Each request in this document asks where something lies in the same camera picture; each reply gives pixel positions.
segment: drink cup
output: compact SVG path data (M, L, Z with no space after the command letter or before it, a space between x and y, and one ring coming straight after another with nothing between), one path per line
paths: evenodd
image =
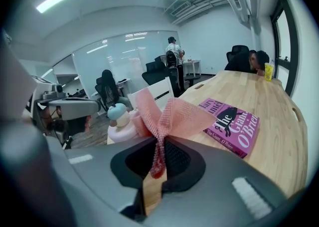
M265 80L271 81L274 71L274 65L271 63L265 63Z

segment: white chair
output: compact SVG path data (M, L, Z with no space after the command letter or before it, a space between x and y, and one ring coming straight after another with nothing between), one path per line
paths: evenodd
M168 92L166 95L160 97L159 99L155 101L156 105L159 107L160 110L163 110L168 100L174 97L174 93L173 93L173 89L171 88L169 77L166 77L163 81L159 81L153 85L150 85L147 88L149 89L153 98L157 98L158 96ZM135 100L137 93L138 91L133 94L128 94L128 98L134 109L137 108L136 100Z

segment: pink book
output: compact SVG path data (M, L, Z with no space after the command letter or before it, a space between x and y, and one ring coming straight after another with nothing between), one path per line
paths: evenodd
M204 130L205 133L240 158L250 153L256 140L259 117L211 98L199 107L217 118L210 128Z

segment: wooden table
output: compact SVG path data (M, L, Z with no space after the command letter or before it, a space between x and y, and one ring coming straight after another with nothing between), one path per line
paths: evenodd
M260 117L255 145L244 158L248 164L274 181L287 197L305 186L307 175L307 128L304 118L281 82L243 72L221 71L215 77L195 84L180 98L198 105L208 97ZM228 150L213 138L200 132L190 140ZM144 180L146 211L160 201L160 180Z

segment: pink bow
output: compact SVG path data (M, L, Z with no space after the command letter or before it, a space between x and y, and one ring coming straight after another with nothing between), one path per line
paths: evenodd
M164 138L167 135L188 138L210 127L216 117L180 98L170 98L163 112L145 88L136 95L138 112L132 121L140 136L157 138L151 176L160 178L165 171Z

